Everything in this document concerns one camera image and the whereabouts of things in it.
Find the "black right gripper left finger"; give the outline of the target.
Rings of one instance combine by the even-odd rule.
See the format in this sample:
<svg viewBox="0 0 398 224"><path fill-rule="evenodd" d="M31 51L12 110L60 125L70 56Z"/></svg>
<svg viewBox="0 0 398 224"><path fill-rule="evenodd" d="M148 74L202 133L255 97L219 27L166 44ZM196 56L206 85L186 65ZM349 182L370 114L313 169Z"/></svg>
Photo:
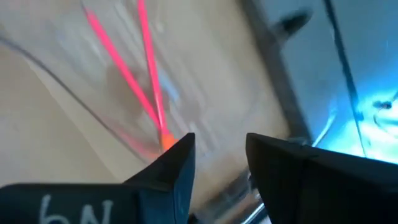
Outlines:
<svg viewBox="0 0 398 224"><path fill-rule="evenodd" d="M0 224L187 224L195 177L188 133L121 184L11 184Z"/></svg>

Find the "pink pencil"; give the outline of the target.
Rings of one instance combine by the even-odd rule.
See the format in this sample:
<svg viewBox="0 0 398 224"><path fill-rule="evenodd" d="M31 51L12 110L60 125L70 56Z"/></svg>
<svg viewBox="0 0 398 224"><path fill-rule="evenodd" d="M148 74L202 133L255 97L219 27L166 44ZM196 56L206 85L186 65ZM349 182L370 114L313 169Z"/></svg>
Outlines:
<svg viewBox="0 0 398 224"><path fill-rule="evenodd" d="M149 28L149 20L147 17L145 0L137 0L137 11L139 21L141 24L142 40L144 43L144 50L146 53L147 70L152 82L153 96L155 100L156 111L160 126L160 143L163 151L168 151L177 140L167 127L167 119L164 110L162 89L159 83L159 76L157 72L155 52L152 46L152 36Z"/></svg>

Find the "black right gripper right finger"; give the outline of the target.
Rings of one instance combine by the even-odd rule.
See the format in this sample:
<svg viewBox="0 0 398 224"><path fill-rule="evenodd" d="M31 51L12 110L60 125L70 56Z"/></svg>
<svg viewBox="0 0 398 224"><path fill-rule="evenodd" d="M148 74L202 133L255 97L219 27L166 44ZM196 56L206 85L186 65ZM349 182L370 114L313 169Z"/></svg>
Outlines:
<svg viewBox="0 0 398 224"><path fill-rule="evenodd" d="M272 224L398 224L398 165L246 136L249 170Z"/></svg>

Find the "black bracket bar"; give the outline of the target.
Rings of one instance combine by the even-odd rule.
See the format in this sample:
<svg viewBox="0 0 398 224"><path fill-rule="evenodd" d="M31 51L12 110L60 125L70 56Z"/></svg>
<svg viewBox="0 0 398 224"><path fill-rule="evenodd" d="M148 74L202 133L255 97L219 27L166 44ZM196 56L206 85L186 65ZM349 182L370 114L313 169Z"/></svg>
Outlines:
<svg viewBox="0 0 398 224"><path fill-rule="evenodd" d="M301 9L281 17L273 26L274 34L286 37L294 35L309 22L312 14L309 9Z"/></svg>

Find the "black aluminium table frame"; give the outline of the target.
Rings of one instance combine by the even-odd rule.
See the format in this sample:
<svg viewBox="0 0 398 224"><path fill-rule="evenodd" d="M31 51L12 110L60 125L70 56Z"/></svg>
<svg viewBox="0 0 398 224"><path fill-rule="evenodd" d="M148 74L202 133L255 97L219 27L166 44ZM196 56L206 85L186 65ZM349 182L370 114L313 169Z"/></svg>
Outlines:
<svg viewBox="0 0 398 224"><path fill-rule="evenodd" d="M262 1L238 0L290 130L287 140L299 144L310 143L312 137L282 56L283 46L297 33L290 37L275 35L273 26L278 20L268 21L265 10L261 8Z"/></svg>

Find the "clear plastic bin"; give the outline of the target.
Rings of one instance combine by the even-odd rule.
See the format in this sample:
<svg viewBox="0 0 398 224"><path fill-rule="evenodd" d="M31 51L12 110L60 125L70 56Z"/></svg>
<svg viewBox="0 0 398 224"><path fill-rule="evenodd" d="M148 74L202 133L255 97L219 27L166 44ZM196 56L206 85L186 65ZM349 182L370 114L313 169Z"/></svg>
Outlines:
<svg viewBox="0 0 398 224"><path fill-rule="evenodd" d="M237 0L145 0L167 127L198 158L289 135ZM0 0L0 42L26 54L142 161L161 152L137 0Z"/></svg>

